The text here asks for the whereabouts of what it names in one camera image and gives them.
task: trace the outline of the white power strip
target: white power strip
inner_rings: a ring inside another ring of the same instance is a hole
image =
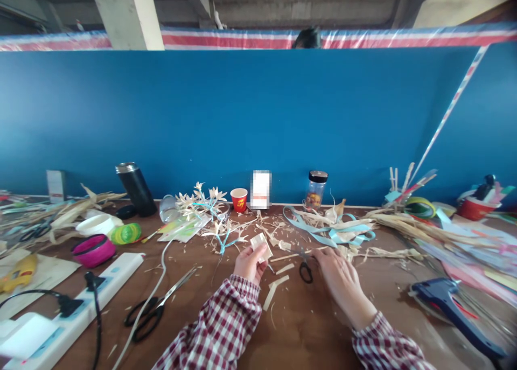
[[[121,289],[144,261],[144,254],[124,253],[118,257],[101,275],[106,280],[99,285],[99,307],[106,304]],[[59,328],[45,343],[27,360],[11,359],[4,370],[50,370],[61,359],[86,327],[95,319],[95,299],[93,292],[86,289],[76,299],[84,300],[83,304],[67,318],[56,316],[52,321]]]

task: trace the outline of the red plaid shirt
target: red plaid shirt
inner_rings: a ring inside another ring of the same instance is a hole
[[[180,331],[153,370],[237,368],[262,313],[259,291],[239,276],[224,280],[201,308],[198,320]],[[354,335],[354,350],[366,369],[434,369],[416,343],[394,330],[381,312]]]

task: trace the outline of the concrete ceiling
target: concrete ceiling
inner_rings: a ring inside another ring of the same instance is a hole
[[[75,29],[102,28],[94,0],[44,0],[61,21]],[[229,28],[391,28],[410,20],[411,8],[423,0],[155,0],[163,25],[210,27],[213,10]]]

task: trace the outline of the yellow glue gun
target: yellow glue gun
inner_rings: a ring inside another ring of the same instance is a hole
[[[21,285],[26,286],[32,281],[32,276],[36,272],[38,257],[36,254],[29,254],[27,257],[18,261],[14,268],[0,279],[0,293],[11,293]]]

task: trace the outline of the black thermos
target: black thermos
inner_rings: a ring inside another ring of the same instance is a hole
[[[135,163],[122,163],[115,169],[138,215],[141,217],[153,215],[157,210],[156,204],[140,168]]]

